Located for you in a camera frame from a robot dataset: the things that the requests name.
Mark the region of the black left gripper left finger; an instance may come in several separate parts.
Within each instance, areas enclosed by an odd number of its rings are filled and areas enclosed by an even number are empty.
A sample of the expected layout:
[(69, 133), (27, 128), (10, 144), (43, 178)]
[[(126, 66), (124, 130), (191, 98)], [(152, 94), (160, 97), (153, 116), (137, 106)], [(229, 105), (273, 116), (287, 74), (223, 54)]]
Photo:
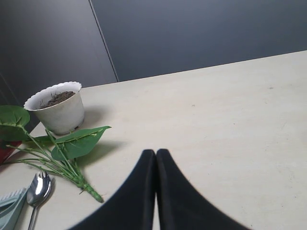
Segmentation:
[(151, 230), (156, 186), (156, 156), (142, 152), (122, 186), (98, 210), (72, 230)]

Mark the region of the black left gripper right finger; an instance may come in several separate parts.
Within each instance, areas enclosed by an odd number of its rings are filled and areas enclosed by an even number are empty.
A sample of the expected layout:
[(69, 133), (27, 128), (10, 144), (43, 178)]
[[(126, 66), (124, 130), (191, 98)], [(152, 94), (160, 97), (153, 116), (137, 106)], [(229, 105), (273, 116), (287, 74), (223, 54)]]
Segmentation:
[(180, 171), (167, 149), (159, 149), (157, 203), (162, 230), (246, 230), (205, 199)]

